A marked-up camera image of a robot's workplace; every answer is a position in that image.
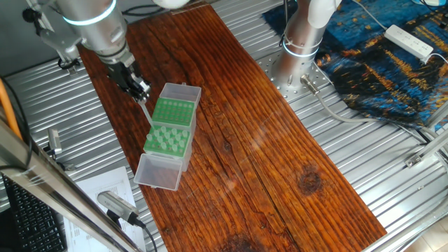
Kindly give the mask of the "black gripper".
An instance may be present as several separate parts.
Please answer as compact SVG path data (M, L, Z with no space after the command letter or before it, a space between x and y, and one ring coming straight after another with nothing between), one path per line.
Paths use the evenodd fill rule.
M108 77L135 102L147 102L150 97L151 84L139 76L139 67L134 57L124 62L106 64Z

